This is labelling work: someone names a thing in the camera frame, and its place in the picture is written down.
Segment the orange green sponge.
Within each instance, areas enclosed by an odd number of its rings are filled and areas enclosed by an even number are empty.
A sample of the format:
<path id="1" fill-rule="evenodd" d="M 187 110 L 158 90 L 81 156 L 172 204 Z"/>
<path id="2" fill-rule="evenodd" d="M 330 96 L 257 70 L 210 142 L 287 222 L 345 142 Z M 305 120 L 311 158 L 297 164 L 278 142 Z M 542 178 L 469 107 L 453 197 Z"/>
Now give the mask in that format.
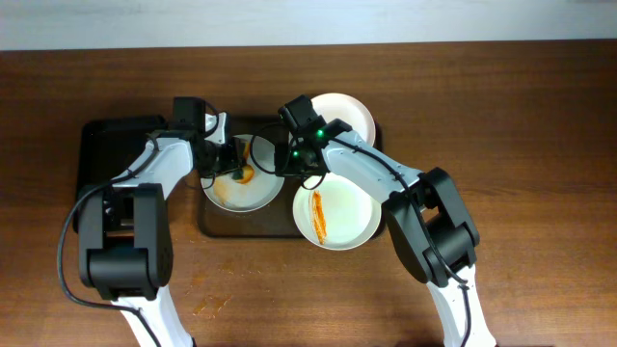
<path id="1" fill-rule="evenodd" d="M 255 169 L 247 164 L 231 174 L 231 179 L 239 184 L 249 183 L 255 176 Z"/>

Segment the white plate with sauce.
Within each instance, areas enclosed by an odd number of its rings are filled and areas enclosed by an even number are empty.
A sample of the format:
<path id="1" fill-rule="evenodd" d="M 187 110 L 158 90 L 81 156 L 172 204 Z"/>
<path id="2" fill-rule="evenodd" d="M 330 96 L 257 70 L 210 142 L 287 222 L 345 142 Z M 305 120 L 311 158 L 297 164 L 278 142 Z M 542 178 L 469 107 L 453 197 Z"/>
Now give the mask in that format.
<path id="1" fill-rule="evenodd" d="M 274 145 L 268 140 L 255 137 L 253 154 L 257 163 L 268 171 L 274 170 Z M 247 165 L 252 169 L 246 171 L 246 178 L 235 180 L 228 173 L 217 177 L 212 185 L 212 178 L 201 178 L 201 187 L 205 195 L 215 205 L 230 212 L 251 212 L 271 202 L 282 189 L 284 178 L 268 174 L 257 168 L 250 153 L 245 155 Z"/>

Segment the cream plate with sauce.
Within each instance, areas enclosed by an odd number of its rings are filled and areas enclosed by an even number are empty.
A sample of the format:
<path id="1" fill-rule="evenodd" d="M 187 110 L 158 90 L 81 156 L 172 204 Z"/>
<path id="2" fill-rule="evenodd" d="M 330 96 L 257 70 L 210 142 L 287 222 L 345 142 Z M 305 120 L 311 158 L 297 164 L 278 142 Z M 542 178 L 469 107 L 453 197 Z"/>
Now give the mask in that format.
<path id="1" fill-rule="evenodd" d="M 374 145 L 377 131 L 369 110 L 355 97 L 343 93 L 323 93 L 311 99 L 314 111 L 325 122 L 340 119 L 348 123 L 369 145 Z"/>

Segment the white plate sauce streak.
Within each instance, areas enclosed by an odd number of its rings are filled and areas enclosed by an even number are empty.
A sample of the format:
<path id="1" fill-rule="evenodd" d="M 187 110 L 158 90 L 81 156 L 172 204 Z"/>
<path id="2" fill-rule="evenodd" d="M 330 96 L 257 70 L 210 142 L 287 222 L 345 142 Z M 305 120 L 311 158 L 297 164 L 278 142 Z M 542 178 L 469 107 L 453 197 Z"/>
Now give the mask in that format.
<path id="1" fill-rule="evenodd" d="M 306 181 L 292 204 L 295 225 L 312 244 L 331 251 L 347 251 L 372 238 L 381 224 L 381 204 L 356 184 L 328 173 Z"/>

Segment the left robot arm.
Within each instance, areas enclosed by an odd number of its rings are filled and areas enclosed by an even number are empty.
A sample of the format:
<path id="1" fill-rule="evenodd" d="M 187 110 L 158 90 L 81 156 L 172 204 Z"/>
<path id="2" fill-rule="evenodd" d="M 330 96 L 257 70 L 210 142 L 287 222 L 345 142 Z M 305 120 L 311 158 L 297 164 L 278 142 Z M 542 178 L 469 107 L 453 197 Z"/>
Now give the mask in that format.
<path id="1" fill-rule="evenodd" d="M 99 307 L 121 312 L 142 346 L 192 346 L 169 282 L 174 252 L 167 198 L 191 171 L 217 178 L 239 168 L 241 144 L 227 113 L 204 111 L 147 135 L 143 152 L 121 174 L 95 185 L 72 212 L 79 234 L 79 276 Z"/>

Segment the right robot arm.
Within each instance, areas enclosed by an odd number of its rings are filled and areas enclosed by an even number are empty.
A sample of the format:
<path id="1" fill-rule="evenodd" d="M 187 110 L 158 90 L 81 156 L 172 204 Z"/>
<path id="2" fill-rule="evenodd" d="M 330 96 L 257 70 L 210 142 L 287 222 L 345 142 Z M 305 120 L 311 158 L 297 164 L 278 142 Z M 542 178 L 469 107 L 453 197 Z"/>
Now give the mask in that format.
<path id="1" fill-rule="evenodd" d="M 275 154 L 283 176 L 336 174 L 382 206 L 396 255 L 425 284 L 446 346 L 494 346 L 476 288 L 479 233 L 449 174 L 409 168 L 367 144 L 342 120 L 287 124 Z"/>

